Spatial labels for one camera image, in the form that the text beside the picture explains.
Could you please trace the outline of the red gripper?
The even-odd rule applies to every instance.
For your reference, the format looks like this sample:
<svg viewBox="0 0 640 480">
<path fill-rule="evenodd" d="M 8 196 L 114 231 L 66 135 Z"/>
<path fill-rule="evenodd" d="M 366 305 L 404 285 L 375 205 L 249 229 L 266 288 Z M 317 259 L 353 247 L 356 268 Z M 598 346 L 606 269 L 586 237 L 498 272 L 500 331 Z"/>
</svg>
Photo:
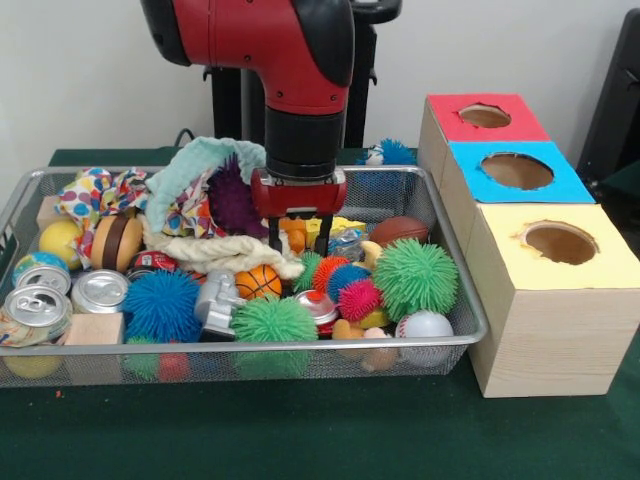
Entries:
<svg viewBox="0 0 640 480">
<path fill-rule="evenodd" d="M 320 218 L 314 251 L 326 257 L 333 216 L 344 205 L 347 181 L 344 171 L 337 168 L 333 176 L 321 181 L 289 181 L 271 176 L 266 169 L 255 169 L 251 175 L 251 194 L 258 214 L 268 219 L 269 246 L 282 252 L 279 219 L 295 215 Z"/>
</svg>

